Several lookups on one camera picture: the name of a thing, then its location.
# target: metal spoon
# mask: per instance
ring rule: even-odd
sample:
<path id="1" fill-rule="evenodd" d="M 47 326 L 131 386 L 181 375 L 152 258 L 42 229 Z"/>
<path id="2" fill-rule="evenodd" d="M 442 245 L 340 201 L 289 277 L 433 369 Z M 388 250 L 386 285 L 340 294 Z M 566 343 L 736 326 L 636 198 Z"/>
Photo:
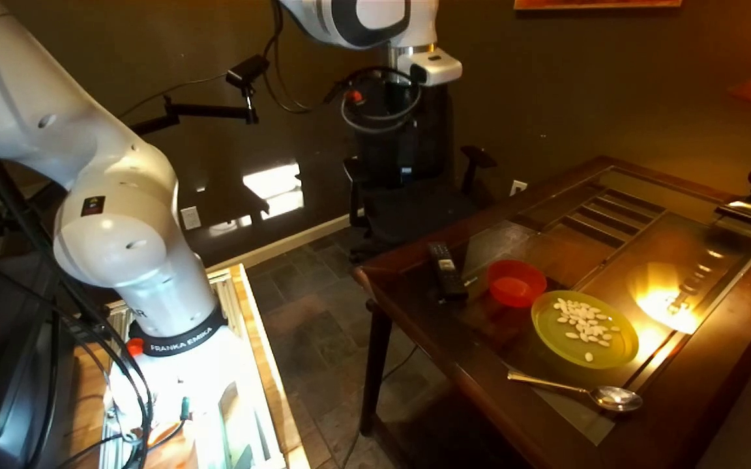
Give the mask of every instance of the metal spoon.
<path id="1" fill-rule="evenodd" d="M 542 380 L 542 379 L 524 375 L 524 374 L 516 374 L 516 371 L 510 371 L 507 380 L 520 380 L 520 384 L 533 384 L 533 386 L 542 386 L 542 388 L 558 388 L 558 392 L 568 392 L 568 395 L 583 395 L 590 401 L 594 401 L 600 410 L 616 412 L 616 416 L 636 412 L 644 405 L 636 392 L 622 388 L 622 386 L 583 388 L 583 386 Z"/>

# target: green plate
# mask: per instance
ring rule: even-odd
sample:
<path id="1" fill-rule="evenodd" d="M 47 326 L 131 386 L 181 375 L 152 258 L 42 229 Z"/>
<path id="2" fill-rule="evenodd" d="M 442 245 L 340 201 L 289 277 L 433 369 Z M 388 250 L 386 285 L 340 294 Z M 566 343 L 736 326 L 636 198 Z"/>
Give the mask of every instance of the green plate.
<path id="1" fill-rule="evenodd" d="M 547 350 L 590 371 L 630 365 L 639 350 L 636 328 L 626 317 L 572 289 L 537 297 L 533 326 Z"/>

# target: robotic arm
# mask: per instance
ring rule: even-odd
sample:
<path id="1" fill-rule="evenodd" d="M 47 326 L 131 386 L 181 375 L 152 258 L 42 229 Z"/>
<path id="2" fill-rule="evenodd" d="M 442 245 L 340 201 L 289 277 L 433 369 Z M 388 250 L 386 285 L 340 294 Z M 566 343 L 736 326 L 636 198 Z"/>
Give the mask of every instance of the robotic arm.
<path id="1" fill-rule="evenodd" d="M 344 50 L 388 47 L 388 66 L 424 86 L 461 78 L 461 63 L 435 44 L 438 0 L 279 0 L 319 42 Z"/>
<path id="2" fill-rule="evenodd" d="M 304 29 L 337 47 L 386 47 L 424 86 L 461 66 L 435 47 L 435 0 L 283 0 Z M 98 106 L 0 5 L 0 160 L 69 192 L 56 261 L 79 283 L 115 289 L 152 354 L 206 343 L 223 323 L 204 267 L 178 225 L 168 156 Z"/>

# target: cable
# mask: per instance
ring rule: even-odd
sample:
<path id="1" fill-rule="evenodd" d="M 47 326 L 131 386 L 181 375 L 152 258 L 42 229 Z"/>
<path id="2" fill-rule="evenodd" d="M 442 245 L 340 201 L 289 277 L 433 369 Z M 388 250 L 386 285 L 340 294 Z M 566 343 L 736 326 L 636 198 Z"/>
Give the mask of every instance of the cable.
<path id="1" fill-rule="evenodd" d="M 98 369 L 99 375 L 107 380 L 107 369 L 105 369 L 105 362 L 91 353 L 91 348 L 88 348 L 88 344 L 79 344 L 79 348 L 91 357 L 94 369 Z"/>
<path id="2" fill-rule="evenodd" d="M 158 451 L 158 449 L 168 447 L 172 438 L 178 438 L 178 435 L 186 431 L 186 423 L 189 423 L 189 419 L 181 419 L 181 423 L 169 431 L 169 435 L 160 438 L 160 442 L 158 442 L 154 447 L 148 447 L 146 451 Z"/>
<path id="3" fill-rule="evenodd" d="M 137 357 L 131 357 L 131 353 L 126 350 L 121 335 L 105 318 L 99 318 L 99 323 L 101 323 L 105 335 L 109 335 L 109 339 L 105 339 L 101 335 L 98 335 L 91 328 L 87 328 L 87 335 L 107 353 L 107 357 L 115 362 L 121 375 L 131 384 L 131 388 L 137 395 L 139 412 L 141 412 L 141 427 L 139 427 L 141 431 L 141 442 L 148 442 L 152 419 L 154 419 L 154 400 L 152 400 L 152 388 L 146 384 L 146 375 L 139 369 Z M 87 344 L 82 344 L 82 348 L 99 365 L 99 371 L 105 375 L 105 369 L 98 361 L 98 354 Z M 146 465 L 146 453 L 148 453 L 146 447 L 137 447 L 122 466 L 143 466 Z"/>
<path id="4" fill-rule="evenodd" d="M 381 384 L 388 380 L 388 379 L 395 379 L 395 375 L 417 354 L 417 350 L 421 350 L 421 348 L 416 344 L 392 371 L 386 371 L 386 374 L 381 375 Z M 360 442 L 360 433 L 353 435 L 349 449 L 344 451 L 344 459 L 343 459 L 340 469 L 344 469 L 344 466 L 349 465 L 358 442 Z"/>
<path id="5" fill-rule="evenodd" d="M 61 361 L 57 361 L 57 348 L 61 348 L 61 317 L 57 317 L 57 322 L 53 322 L 53 335 L 51 335 L 51 343 L 53 343 L 53 348 L 51 348 L 51 384 L 47 384 L 47 397 L 45 397 L 45 418 L 42 418 L 42 438 L 39 438 L 39 443 L 34 447 L 34 453 L 32 453 L 32 459 L 28 459 L 28 466 L 38 466 L 39 465 L 39 459 L 42 459 L 42 449 L 45 449 L 45 443 L 51 442 L 51 435 L 53 435 L 53 431 L 56 431 L 56 401 L 57 401 L 57 379 L 61 379 Z"/>
<path id="6" fill-rule="evenodd" d="M 113 443 L 113 442 L 118 442 L 118 438 L 128 438 L 128 435 L 126 435 L 126 433 L 107 435 L 107 438 L 101 438 L 101 442 L 98 442 L 98 443 L 82 449 L 82 451 L 74 453 L 70 459 L 65 459 L 57 469 L 65 469 L 65 466 L 82 462 L 82 459 L 88 456 L 91 451 L 98 451 L 98 449 L 101 449 L 105 443 Z"/>
<path id="7" fill-rule="evenodd" d="M 53 258 L 51 254 L 51 233 L 42 227 L 42 221 L 38 221 L 32 207 L 27 203 L 23 194 L 17 189 L 14 177 L 6 172 L 2 163 L 0 163 L 0 201 L 8 210 L 8 215 L 18 221 L 18 227 L 23 229 L 23 234 L 32 241 L 32 245 L 39 250 L 42 261 Z M 148 384 L 139 369 L 139 362 L 131 357 L 131 353 L 122 348 L 121 335 L 107 323 L 107 318 L 101 318 L 94 309 L 94 302 L 87 300 L 87 294 L 82 293 L 83 288 L 69 277 L 57 263 L 51 263 L 62 285 L 62 289 L 70 294 L 70 300 L 83 309 L 83 314 L 88 314 L 98 323 L 105 326 L 105 331 L 109 335 L 109 339 L 94 335 L 94 339 L 101 344 L 101 350 L 118 362 L 118 371 L 131 380 L 133 392 L 137 392 L 137 401 L 141 406 L 141 433 L 143 438 L 148 438 L 152 433 L 152 392 Z M 47 300 L 42 294 L 38 294 L 34 289 L 27 289 L 34 300 L 39 300 L 42 306 L 47 306 Z M 133 456 L 128 459 L 126 466 L 143 466 L 146 465 L 146 449 L 143 451 L 133 451 Z"/>
<path id="8" fill-rule="evenodd" d="M 39 302 L 42 309 L 53 311 L 65 326 L 70 326 L 70 331 L 75 328 L 74 322 L 70 322 L 56 302 L 51 302 L 47 297 L 42 297 L 39 293 L 34 293 L 34 289 L 28 289 L 27 285 L 17 283 L 17 280 L 8 277 L 6 271 L 0 271 L 0 280 L 2 280 L 8 288 L 14 288 L 14 289 L 18 289 L 21 294 L 27 294 L 27 297 L 32 297 L 34 302 Z M 109 331 L 109 337 L 115 335 L 115 328 L 113 328 L 101 317 L 98 317 L 94 311 L 91 311 L 91 317 L 101 323 L 101 328 Z M 152 392 L 148 392 L 148 384 L 146 384 L 141 369 L 137 365 L 133 357 L 126 357 L 128 353 L 126 353 L 122 339 L 121 339 L 118 335 L 115 335 L 115 344 L 109 344 L 101 335 L 98 335 L 98 331 L 91 331 L 91 328 L 87 328 L 87 335 L 107 353 L 107 357 L 118 365 L 118 371 L 131 380 L 131 388 L 133 388 L 137 401 L 139 401 L 139 406 L 141 406 L 141 435 L 148 438 L 148 433 L 152 433 Z M 88 357 L 99 365 L 99 371 L 105 374 L 105 365 L 98 361 L 98 354 L 94 354 L 87 344 L 79 344 L 79 348 L 83 348 L 87 354 L 88 354 Z M 137 451 L 133 451 L 133 456 L 131 456 L 131 462 L 128 462 L 126 466 L 131 466 L 131 465 L 137 465 L 137 462 L 141 462 L 141 465 L 146 462 L 146 449 L 143 449 L 143 453 L 137 453 Z"/>
<path id="9" fill-rule="evenodd" d="M 412 121 L 412 113 L 417 109 L 417 106 L 424 103 L 424 86 L 397 70 L 397 68 L 360 68 L 354 73 L 347 77 L 344 83 L 344 96 L 343 96 L 343 121 L 366 135 L 384 135 L 384 134 L 397 134 L 399 129 L 404 129 Z M 403 92 L 403 107 L 392 109 L 395 103 L 388 103 L 392 92 Z"/>
<path id="10" fill-rule="evenodd" d="M 279 60 L 279 36 L 283 36 L 283 29 L 284 29 L 284 12 L 283 12 L 279 0 L 271 0 L 271 25 L 275 25 L 275 29 L 271 29 L 271 36 L 267 40 L 263 60 L 271 63 L 275 78 L 277 78 L 283 95 L 287 96 L 287 103 L 293 103 L 293 106 L 287 106 L 287 103 L 277 95 L 277 89 L 275 89 L 271 78 L 270 78 L 270 70 L 263 73 L 267 92 L 270 92 L 271 103 L 275 103 L 279 109 L 284 109 L 284 113 L 289 113 L 289 116 L 309 116 L 309 113 L 314 113 L 314 109 L 310 109 L 309 106 L 298 103 L 298 100 L 289 95 L 287 83 L 284 83 L 283 60 Z"/>
<path id="11" fill-rule="evenodd" d="M 416 354 L 417 354 L 417 344 L 408 353 L 408 357 L 403 362 L 397 362 L 388 374 L 381 375 L 381 384 L 395 379 Z"/>

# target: wooden table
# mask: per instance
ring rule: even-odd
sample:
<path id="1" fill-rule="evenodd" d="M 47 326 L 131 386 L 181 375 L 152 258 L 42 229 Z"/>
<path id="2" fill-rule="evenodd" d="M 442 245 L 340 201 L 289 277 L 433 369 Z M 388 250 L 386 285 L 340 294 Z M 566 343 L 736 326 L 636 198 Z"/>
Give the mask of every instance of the wooden table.
<path id="1" fill-rule="evenodd" d="M 714 212 L 729 201 L 686 181 L 594 160 L 362 263 L 354 277 L 370 293 L 373 323 L 360 431 L 367 435 L 381 423 L 384 361 L 399 326 L 533 466 L 691 466 L 751 375 L 751 221 Z M 433 241 L 477 277 L 468 302 L 438 300 Z M 554 289 L 624 311 L 641 339 L 639 354 L 626 369 L 592 374 L 534 348 L 528 314 L 494 322 L 500 317 L 487 311 L 484 277 L 495 258 L 530 261 Z M 675 263 L 686 293 L 704 263 L 719 267 L 691 285 L 693 335 L 652 322 L 635 302 L 630 280 L 646 263 Z M 644 397 L 644 410 L 609 418 L 585 401 L 566 406 L 547 392 L 507 384 L 510 369 L 585 386 L 622 384 Z"/>

